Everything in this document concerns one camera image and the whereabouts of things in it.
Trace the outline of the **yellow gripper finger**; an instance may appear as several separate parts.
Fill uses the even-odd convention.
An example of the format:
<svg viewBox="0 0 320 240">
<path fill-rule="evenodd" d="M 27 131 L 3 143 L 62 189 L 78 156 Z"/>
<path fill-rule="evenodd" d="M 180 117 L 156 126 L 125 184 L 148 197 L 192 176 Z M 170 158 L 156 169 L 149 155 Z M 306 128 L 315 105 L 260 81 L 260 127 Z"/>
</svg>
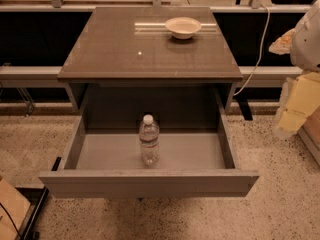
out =
<svg viewBox="0 0 320 240">
<path fill-rule="evenodd" d="M 289 54 L 291 50 L 292 38 L 295 33 L 294 29 L 290 29 L 280 36 L 276 41 L 274 41 L 270 47 L 269 51 L 277 55 Z"/>
<path fill-rule="evenodd" d="M 275 116 L 275 135 L 290 138 L 320 106 L 320 74 L 307 72 L 287 78 L 282 86 Z"/>
</svg>

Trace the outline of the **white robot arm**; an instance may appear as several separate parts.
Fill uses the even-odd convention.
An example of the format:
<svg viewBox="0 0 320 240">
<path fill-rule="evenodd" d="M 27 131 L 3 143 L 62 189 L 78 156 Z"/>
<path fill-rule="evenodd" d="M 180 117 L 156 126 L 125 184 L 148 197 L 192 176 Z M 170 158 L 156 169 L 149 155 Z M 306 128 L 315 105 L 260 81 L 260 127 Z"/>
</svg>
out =
<svg viewBox="0 0 320 240">
<path fill-rule="evenodd" d="M 273 42 L 269 51 L 289 54 L 291 63 L 303 70 L 295 79 L 287 78 L 282 86 L 273 132 L 287 139 L 320 106 L 320 0 L 313 3 L 294 29 Z"/>
</svg>

